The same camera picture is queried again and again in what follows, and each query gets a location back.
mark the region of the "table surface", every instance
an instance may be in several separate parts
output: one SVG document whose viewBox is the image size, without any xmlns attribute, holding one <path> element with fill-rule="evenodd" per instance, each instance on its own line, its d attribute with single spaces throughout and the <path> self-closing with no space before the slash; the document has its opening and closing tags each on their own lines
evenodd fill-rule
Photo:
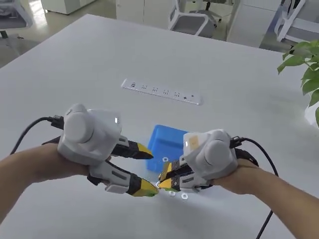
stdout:
<svg viewBox="0 0 319 239">
<path fill-rule="evenodd" d="M 122 113 L 123 135 L 147 144 L 156 124 L 204 132 L 224 128 L 255 139 L 282 178 L 319 196 L 319 130 L 307 124 L 300 91 L 303 67 L 277 75 L 281 54 L 86 15 L 0 69 L 0 157 L 41 116 L 62 115 L 73 103 Z M 121 89 L 125 78 L 199 92 L 196 106 Z M 20 149 L 60 132 L 42 123 Z M 260 166 L 271 170 L 253 145 Z M 113 159 L 147 178 L 145 163 Z M 3 222 L 6 239 L 255 238 L 269 208 L 253 196 L 220 187 L 200 194 L 133 198 L 106 193 L 85 177 L 30 186 Z M 277 217 L 267 238 L 293 238 Z"/>
</svg>

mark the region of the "blue plastic container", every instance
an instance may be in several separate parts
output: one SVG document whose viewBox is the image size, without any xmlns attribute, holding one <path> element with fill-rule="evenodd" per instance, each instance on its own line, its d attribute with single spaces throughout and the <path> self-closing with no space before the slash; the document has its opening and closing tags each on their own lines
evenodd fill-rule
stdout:
<svg viewBox="0 0 319 239">
<path fill-rule="evenodd" d="M 179 159 L 183 154 L 183 135 L 186 133 L 188 132 L 176 128 L 156 125 L 148 145 L 154 158 L 146 160 L 147 169 L 161 173 L 164 157 L 167 157 L 169 162 Z"/>
</svg>

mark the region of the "black cable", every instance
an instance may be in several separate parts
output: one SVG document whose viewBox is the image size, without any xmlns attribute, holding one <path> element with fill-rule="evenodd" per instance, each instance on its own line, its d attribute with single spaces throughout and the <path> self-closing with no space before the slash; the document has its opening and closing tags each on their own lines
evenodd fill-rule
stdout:
<svg viewBox="0 0 319 239">
<path fill-rule="evenodd" d="M 273 168 L 274 174 L 275 174 L 276 176 L 278 176 L 278 171 L 277 171 L 277 169 L 276 169 L 276 167 L 275 167 L 273 161 L 271 160 L 271 158 L 269 157 L 268 153 L 264 150 L 264 148 L 263 148 L 259 143 L 257 143 L 256 141 L 254 141 L 253 139 L 250 139 L 250 138 L 240 138 L 239 141 L 240 141 L 240 142 L 248 141 L 248 142 L 251 142 L 251 143 L 253 143 L 254 145 L 256 145 L 256 146 L 263 152 L 263 154 L 265 155 L 265 157 L 266 157 L 267 160 L 269 161 L 271 167 Z M 267 226 L 267 224 L 268 224 L 268 222 L 269 222 L 271 216 L 273 215 L 273 213 L 274 213 L 273 211 L 270 211 L 270 212 L 269 212 L 269 214 L 268 214 L 268 216 L 267 216 L 267 218 L 266 218 L 264 224 L 263 224 L 262 227 L 260 228 L 260 231 L 259 231 L 259 233 L 258 233 L 256 239 L 259 239 L 259 238 L 261 237 L 261 235 L 262 235 L 262 233 L 264 232 L 264 230 L 265 230 L 265 228 L 266 228 L 266 226 Z"/>
<path fill-rule="evenodd" d="M 18 149 L 19 145 L 21 144 L 23 138 L 25 137 L 25 135 L 29 132 L 29 130 L 35 126 L 37 123 L 40 123 L 41 121 L 49 121 L 52 122 L 53 118 L 52 117 L 41 117 L 37 120 L 35 120 L 34 122 L 32 122 L 31 124 L 29 124 L 29 126 L 22 132 L 22 134 L 20 135 L 18 141 L 15 143 L 15 146 L 13 148 L 13 150 L 11 151 L 11 154 L 14 154 L 16 152 L 16 150 Z"/>
<path fill-rule="evenodd" d="M 277 169 L 276 169 L 276 167 L 275 167 L 273 161 L 271 160 L 271 158 L 269 157 L 268 153 L 264 150 L 264 148 L 263 148 L 259 143 L 257 143 L 256 141 L 254 141 L 253 139 L 250 139 L 250 138 L 240 138 L 240 141 L 241 141 L 241 142 L 243 142 L 243 141 L 248 141 L 248 142 L 251 142 L 251 143 L 253 143 L 254 145 L 256 145 L 256 146 L 264 153 L 265 157 L 268 159 L 268 161 L 269 161 L 271 167 L 273 168 L 274 174 L 275 174 L 276 176 L 279 176 L 279 175 L 278 175 L 278 172 L 277 172 Z"/>
</svg>

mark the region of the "hand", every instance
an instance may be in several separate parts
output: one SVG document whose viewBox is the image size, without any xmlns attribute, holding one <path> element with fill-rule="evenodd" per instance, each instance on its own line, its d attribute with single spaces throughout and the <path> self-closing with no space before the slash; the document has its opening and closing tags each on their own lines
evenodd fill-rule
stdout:
<svg viewBox="0 0 319 239">
<path fill-rule="evenodd" d="M 57 151 L 57 144 L 45 144 L 19 152 L 25 162 L 25 167 L 30 171 L 32 182 L 67 178 L 74 175 L 89 174 L 88 166 L 71 162 L 61 156 Z"/>
<path fill-rule="evenodd" d="M 263 171 L 246 159 L 238 160 L 238 168 L 231 175 L 211 181 L 212 185 L 219 185 L 236 194 L 251 194 L 254 175 Z"/>
</svg>

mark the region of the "electrical outlet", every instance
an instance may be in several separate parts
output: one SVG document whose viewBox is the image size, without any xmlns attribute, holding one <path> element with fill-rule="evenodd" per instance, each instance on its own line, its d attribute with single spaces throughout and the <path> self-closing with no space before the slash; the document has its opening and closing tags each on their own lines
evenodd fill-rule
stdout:
<svg viewBox="0 0 319 239">
<path fill-rule="evenodd" d="M 200 105 L 201 96 L 196 93 L 186 93 L 180 90 L 174 90 L 165 86 L 154 86 L 151 84 L 144 84 L 138 81 L 133 81 L 130 79 L 125 79 L 121 85 L 122 88 L 138 91 L 150 95 L 160 96 L 164 98 L 169 98 L 177 101 L 187 102 L 191 104 Z"/>
</svg>

